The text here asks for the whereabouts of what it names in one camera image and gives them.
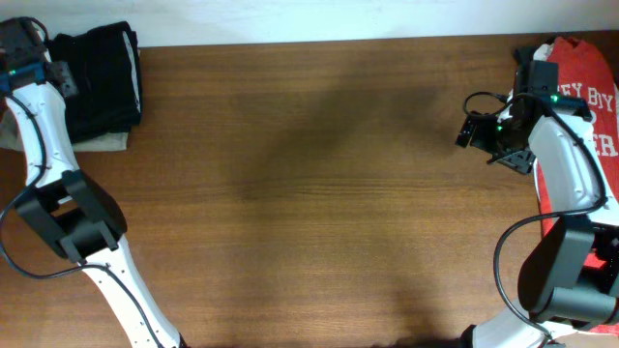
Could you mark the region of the black shorts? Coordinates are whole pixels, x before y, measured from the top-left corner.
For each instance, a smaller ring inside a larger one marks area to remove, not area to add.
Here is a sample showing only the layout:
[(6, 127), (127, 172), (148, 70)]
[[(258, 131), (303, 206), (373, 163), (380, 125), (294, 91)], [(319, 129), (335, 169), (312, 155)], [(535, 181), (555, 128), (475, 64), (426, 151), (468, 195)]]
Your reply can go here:
[(136, 32), (127, 21), (47, 45), (54, 61), (66, 62), (77, 94), (65, 99), (71, 142), (109, 133), (128, 133), (141, 122), (143, 89)]

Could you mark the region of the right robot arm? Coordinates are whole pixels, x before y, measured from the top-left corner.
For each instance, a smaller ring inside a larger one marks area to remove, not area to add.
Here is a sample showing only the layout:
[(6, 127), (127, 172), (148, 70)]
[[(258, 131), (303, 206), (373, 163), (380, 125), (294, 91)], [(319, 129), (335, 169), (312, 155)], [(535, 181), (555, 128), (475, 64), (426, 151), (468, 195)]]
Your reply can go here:
[[(459, 147), (476, 147), (521, 174), (540, 165), (551, 212), (526, 217), (499, 238), (493, 276), (505, 309), (462, 335), (465, 347), (552, 347), (558, 337), (618, 321), (618, 201), (595, 150), (587, 102), (558, 91), (559, 67), (531, 60), (516, 70), (494, 112), (467, 111)], [(523, 262), (516, 301), (500, 277), (501, 250), (519, 228), (552, 226)]]

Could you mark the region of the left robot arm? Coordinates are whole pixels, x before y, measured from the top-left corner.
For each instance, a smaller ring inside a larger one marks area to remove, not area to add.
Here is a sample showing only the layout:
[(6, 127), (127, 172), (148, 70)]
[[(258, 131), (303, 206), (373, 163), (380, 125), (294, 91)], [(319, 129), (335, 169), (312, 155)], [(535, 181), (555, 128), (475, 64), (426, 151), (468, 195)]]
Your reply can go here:
[(114, 198), (82, 171), (66, 123), (66, 101), (79, 91), (69, 66), (48, 51), (35, 18), (2, 21), (1, 97), (13, 113), (26, 158), (16, 211), (72, 266), (44, 279), (84, 273), (98, 287), (133, 347), (183, 347), (185, 339), (159, 309), (130, 251), (127, 221)]

